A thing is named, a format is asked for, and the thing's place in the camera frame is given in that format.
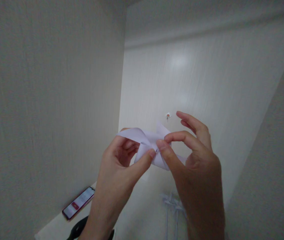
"hand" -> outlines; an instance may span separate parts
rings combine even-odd
[[[133,187],[156,155],[151,149],[130,166],[138,147],[139,143],[116,136],[104,151],[91,211],[80,240],[109,238]]]
[[[158,140],[157,146],[169,166],[188,217],[189,239],[224,239],[224,207],[221,164],[211,147],[207,126],[193,116],[178,111],[181,124],[187,131],[173,132]],[[192,153],[185,166],[169,143],[182,141]]]

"white paper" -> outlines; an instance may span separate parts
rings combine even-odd
[[[160,122],[157,122],[156,133],[142,130],[140,128],[130,128],[119,132],[117,135],[135,142],[140,143],[134,162],[137,162],[149,149],[153,148],[157,153],[152,161],[152,164],[165,170],[170,170],[165,160],[162,158],[160,151],[156,145],[156,140],[164,139],[166,135],[170,133]],[[185,163],[186,159],[177,155],[182,163]]]

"white wall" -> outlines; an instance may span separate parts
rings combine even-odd
[[[0,1],[0,239],[32,239],[96,181],[118,128],[125,14]]]
[[[284,239],[284,73],[226,216],[229,239]]]
[[[215,22],[210,18],[214,28],[167,36],[175,29],[170,27],[173,21],[183,28],[185,22],[212,16],[206,12],[200,20],[185,20],[183,11],[169,3],[156,1],[151,8],[144,0],[128,8],[119,129],[155,130],[159,119],[171,131],[183,130],[177,117],[166,122],[165,114],[176,110],[199,118],[209,127],[221,160],[227,206],[284,70],[284,15],[266,12],[266,19],[263,15],[246,24],[234,17],[232,25],[220,26],[229,16],[221,12]],[[282,11],[281,4],[272,9]],[[241,7],[234,16],[240,16]],[[148,30],[154,38],[144,37],[151,35]],[[180,155],[189,154],[182,144],[173,147]],[[163,191],[174,189],[170,174],[159,168],[152,167],[145,179]]]

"smartphone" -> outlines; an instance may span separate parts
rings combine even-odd
[[[95,189],[88,187],[81,195],[79,195],[71,204],[69,204],[62,214],[70,221],[94,196]]]

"fingernail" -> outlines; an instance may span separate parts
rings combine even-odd
[[[164,148],[166,148],[166,145],[165,145],[165,143],[164,143],[164,140],[161,140],[161,139],[159,139],[159,140],[156,141],[156,145],[158,146],[158,148],[159,148],[160,150],[163,150]]]
[[[152,158],[155,157],[156,152],[154,151],[154,149],[150,149],[150,150],[149,150],[149,155],[150,155]]]

